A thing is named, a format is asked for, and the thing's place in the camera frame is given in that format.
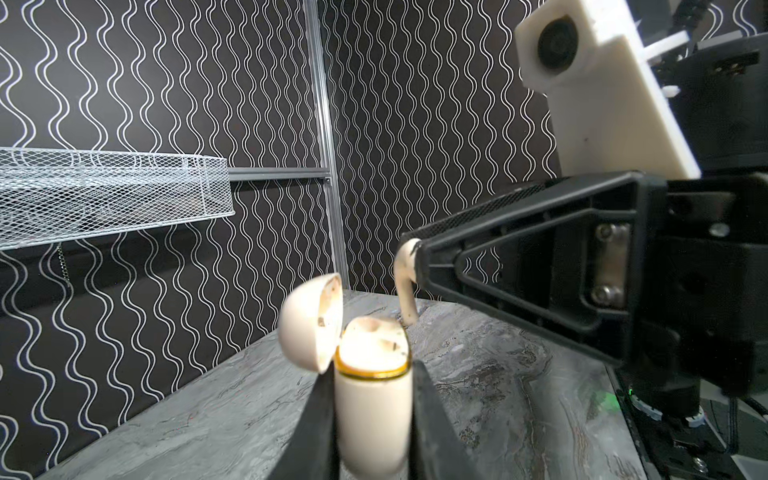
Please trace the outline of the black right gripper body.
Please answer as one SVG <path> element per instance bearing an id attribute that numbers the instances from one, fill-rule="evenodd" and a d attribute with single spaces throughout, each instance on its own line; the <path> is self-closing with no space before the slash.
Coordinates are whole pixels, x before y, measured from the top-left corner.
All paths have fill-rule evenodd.
<path id="1" fill-rule="evenodd" d="M 642 285 L 634 383 L 668 390 L 703 379 L 727 396 L 767 389 L 767 175 L 664 180 L 637 187 Z"/>

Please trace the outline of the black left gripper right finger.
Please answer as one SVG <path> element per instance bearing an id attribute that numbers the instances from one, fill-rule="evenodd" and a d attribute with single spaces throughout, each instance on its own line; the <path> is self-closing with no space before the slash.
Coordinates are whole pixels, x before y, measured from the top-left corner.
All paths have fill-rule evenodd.
<path id="1" fill-rule="evenodd" d="M 408 478 L 479 479 L 424 363 L 414 361 L 412 373 L 413 417 Z"/>

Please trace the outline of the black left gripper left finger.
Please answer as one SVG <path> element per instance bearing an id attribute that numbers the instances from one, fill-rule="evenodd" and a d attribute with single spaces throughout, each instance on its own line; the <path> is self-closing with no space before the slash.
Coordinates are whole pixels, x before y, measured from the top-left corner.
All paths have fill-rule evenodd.
<path id="1" fill-rule="evenodd" d="M 339 478 L 334 367 L 317 376 L 299 421 L 268 479 Z"/>

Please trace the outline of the white wireless earbud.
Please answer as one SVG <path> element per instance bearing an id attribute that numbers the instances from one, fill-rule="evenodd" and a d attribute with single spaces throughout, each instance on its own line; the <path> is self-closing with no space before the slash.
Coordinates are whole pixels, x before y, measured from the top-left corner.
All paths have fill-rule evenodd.
<path id="1" fill-rule="evenodd" d="M 417 283 L 415 260 L 419 243 L 418 238 L 406 241 L 399 247 L 394 258 L 393 277 L 404 326 L 414 325 L 419 318 L 414 296 L 414 285 Z"/>

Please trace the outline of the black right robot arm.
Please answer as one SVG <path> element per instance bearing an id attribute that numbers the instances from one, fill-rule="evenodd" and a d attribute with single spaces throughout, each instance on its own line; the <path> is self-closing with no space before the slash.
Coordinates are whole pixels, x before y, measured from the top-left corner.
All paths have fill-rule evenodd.
<path id="1" fill-rule="evenodd" d="M 548 1 L 514 31 L 562 174 L 404 234 L 394 279 L 614 369 L 664 479 L 740 479 L 767 389 L 767 37 L 705 1 Z"/>

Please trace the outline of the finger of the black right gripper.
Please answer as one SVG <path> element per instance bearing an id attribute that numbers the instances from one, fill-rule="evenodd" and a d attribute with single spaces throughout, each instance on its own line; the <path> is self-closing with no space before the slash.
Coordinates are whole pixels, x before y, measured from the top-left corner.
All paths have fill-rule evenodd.
<path id="1" fill-rule="evenodd" d="M 549 180 L 552 185 L 458 228 L 420 240 L 417 285 L 613 366 L 632 356 L 644 225 L 626 173 Z M 599 228 L 624 242 L 617 302 L 594 303 Z"/>
<path id="2" fill-rule="evenodd" d="M 400 245 L 403 245 L 412 239 L 429 239 L 446 231 L 458 228 L 477 218 L 508 207 L 520 200 L 539 193 L 551 185 L 551 181 L 524 183 L 521 187 L 516 188 L 511 192 L 494 196 L 493 198 L 472 205 L 471 207 L 468 207 L 460 212 L 451 214 L 445 218 L 436 220 L 415 230 L 403 233 L 400 236 Z"/>

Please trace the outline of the cream earbud charging case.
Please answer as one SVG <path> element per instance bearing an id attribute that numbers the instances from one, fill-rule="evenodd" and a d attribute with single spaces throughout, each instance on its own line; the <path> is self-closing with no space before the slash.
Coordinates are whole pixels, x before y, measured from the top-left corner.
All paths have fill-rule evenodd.
<path id="1" fill-rule="evenodd" d="M 280 309 L 278 339 L 295 366 L 334 372 L 336 444 L 359 479 L 389 479 L 405 464 L 413 415 L 412 354 L 394 319 L 344 320 L 341 277 L 325 274 L 295 287 Z"/>

